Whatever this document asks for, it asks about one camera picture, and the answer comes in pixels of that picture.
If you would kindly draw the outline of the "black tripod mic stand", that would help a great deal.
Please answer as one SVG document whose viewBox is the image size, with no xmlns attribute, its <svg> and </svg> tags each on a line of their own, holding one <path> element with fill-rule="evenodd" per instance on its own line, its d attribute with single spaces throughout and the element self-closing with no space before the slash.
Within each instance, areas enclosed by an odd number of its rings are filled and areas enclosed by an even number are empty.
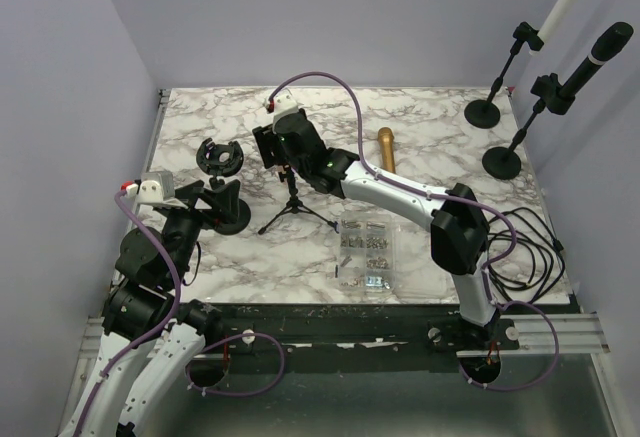
<svg viewBox="0 0 640 437">
<path fill-rule="evenodd" d="M 280 218 L 284 215 L 292 214 L 305 214 L 310 215 L 312 217 L 316 217 L 320 221 L 327 224 L 334 232 L 338 232 L 338 223 L 336 221 L 331 221 L 319 213 L 313 211 L 308 206 L 306 206 L 302 200 L 299 198 L 298 188 L 296 186 L 296 178 L 293 170 L 290 166 L 282 166 L 278 169 L 278 176 L 282 183 L 285 183 L 288 188 L 289 199 L 286 202 L 285 206 L 281 211 L 279 211 L 270 221 L 264 224 L 259 230 L 259 235 L 264 235 L 267 230 Z"/>
</svg>

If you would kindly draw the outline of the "gold microphone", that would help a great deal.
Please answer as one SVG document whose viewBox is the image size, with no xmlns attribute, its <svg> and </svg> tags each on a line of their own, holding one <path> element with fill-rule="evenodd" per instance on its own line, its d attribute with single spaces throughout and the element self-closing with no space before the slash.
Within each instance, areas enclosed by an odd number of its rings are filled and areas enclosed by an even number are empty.
<svg viewBox="0 0 640 437">
<path fill-rule="evenodd" d="M 377 141 L 382 159 L 382 167 L 387 172 L 395 173 L 396 163 L 393 131 L 389 127 L 381 127 L 378 130 Z"/>
</svg>

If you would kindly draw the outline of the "black microphone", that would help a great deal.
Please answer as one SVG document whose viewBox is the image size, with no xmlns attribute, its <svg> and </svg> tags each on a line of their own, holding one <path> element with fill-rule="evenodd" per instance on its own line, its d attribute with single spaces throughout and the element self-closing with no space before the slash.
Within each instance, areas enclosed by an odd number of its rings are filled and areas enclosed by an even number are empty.
<svg viewBox="0 0 640 437">
<path fill-rule="evenodd" d="M 573 100 L 600 68 L 623 50 L 633 35 L 634 28 L 629 23 L 612 24 L 598 37 L 587 57 L 562 84 L 558 91 L 559 98 Z"/>
</svg>

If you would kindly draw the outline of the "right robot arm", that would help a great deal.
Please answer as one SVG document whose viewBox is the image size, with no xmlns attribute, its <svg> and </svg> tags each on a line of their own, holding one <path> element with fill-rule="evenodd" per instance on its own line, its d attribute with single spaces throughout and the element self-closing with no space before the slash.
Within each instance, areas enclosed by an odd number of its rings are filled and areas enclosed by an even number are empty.
<svg viewBox="0 0 640 437">
<path fill-rule="evenodd" d="M 460 336 L 480 349 L 496 337 L 496 307 L 483 276 L 489 224 L 473 191 L 420 185 L 368 166 L 357 154 L 325 145 L 304 110 L 252 130 L 264 167 L 291 170 L 316 192 L 360 201 L 403 217 L 430 233 L 432 260 L 453 278 Z"/>
</svg>

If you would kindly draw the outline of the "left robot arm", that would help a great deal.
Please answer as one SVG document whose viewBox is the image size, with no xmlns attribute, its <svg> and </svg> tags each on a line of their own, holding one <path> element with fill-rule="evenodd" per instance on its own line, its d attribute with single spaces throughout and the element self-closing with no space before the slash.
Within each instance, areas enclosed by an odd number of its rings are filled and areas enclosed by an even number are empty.
<svg viewBox="0 0 640 437">
<path fill-rule="evenodd" d="M 104 303 L 96 363 L 62 435 L 140 435 L 189 360 L 220 344 L 218 313 L 182 302 L 181 290 L 201 231 L 247 227 L 240 188 L 221 179 L 175 187 L 167 171 L 121 187 L 115 201 L 134 224 L 115 264 L 123 279 Z"/>
</svg>

